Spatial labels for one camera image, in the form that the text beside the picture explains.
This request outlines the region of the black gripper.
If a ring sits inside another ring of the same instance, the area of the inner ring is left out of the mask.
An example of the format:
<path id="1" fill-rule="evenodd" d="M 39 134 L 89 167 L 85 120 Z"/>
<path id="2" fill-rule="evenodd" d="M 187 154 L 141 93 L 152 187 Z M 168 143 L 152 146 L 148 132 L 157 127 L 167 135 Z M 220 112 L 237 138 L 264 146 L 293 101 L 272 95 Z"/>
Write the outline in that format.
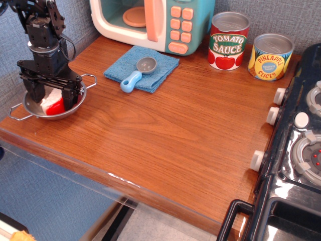
<path id="1" fill-rule="evenodd" d="M 39 103 L 45 96 L 45 87 L 62 90 L 65 111 L 73 108 L 81 93 L 82 77 L 71 70 L 67 42 L 57 40 L 52 47 L 37 47 L 28 43 L 33 54 L 32 60 L 19 60 L 20 77 L 31 99 Z"/>

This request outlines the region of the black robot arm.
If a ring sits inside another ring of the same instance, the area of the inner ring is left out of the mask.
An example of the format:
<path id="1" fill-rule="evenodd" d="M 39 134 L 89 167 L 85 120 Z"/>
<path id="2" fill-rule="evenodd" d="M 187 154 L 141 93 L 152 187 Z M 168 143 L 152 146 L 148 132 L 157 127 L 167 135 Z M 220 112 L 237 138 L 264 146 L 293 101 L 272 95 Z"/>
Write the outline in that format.
<path id="1" fill-rule="evenodd" d="M 82 76 L 70 69 L 67 43 L 63 34 L 65 18 L 55 1 L 1 1 L 1 13 L 7 8 L 18 14 L 29 36 L 32 60 L 20 60 L 20 76 L 32 100 L 39 103 L 45 96 L 45 86 L 61 91 L 64 109 L 70 110 L 82 93 Z"/>

